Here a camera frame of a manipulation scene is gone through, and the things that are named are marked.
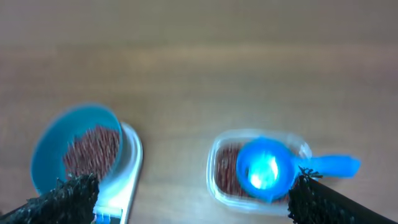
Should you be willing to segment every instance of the red beans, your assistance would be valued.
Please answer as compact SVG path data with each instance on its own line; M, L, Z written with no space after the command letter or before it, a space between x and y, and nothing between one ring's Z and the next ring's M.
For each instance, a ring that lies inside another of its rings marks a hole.
M241 187L236 177L236 159L242 144L235 143L221 147L216 155L215 180L218 188L227 195L242 198L253 198ZM287 203L289 195L275 200L273 203Z
M102 180L113 165L119 151L119 132L97 126L81 138L75 138L62 158L69 174L76 176L94 173Z

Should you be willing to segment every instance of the clear plastic container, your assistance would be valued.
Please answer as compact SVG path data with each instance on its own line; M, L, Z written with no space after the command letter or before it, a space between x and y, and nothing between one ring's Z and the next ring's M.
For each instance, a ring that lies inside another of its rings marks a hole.
M222 192L216 184L216 156L223 146L242 144L258 137L267 137L284 143L292 152L302 158L311 158L312 151L308 144L298 135L261 129L237 129L220 134L214 141L207 160L206 181L210 194L233 210L244 213L286 216L289 214L287 203L266 203L255 198L238 197Z

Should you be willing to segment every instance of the blue bowl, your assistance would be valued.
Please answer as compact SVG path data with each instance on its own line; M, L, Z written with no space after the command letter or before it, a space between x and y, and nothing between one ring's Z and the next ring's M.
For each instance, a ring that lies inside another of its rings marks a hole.
M40 195L57 186L57 178L66 181L65 166L62 157L68 151L68 143L82 136L88 129L100 125L119 131L119 151L110 171L101 181L107 182L121 158L123 138L121 125L115 114L105 106L84 104L76 106L60 115L44 132L36 145L30 176Z

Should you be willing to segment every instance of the measuring cup handle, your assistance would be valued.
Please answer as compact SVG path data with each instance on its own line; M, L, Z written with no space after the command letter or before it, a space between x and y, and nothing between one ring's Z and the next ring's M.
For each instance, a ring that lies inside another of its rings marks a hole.
M351 178L359 170L361 161L347 155L330 155L302 159L299 166L328 177Z

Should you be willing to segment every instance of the blue measuring cup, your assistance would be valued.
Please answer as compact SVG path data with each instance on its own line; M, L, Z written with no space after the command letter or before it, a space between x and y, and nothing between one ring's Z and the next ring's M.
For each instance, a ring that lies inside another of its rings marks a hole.
M283 143L257 138L243 146L236 161L241 187L251 196L272 202L285 196L300 175L299 167L337 178L355 176L361 161L349 155L330 155L302 159Z

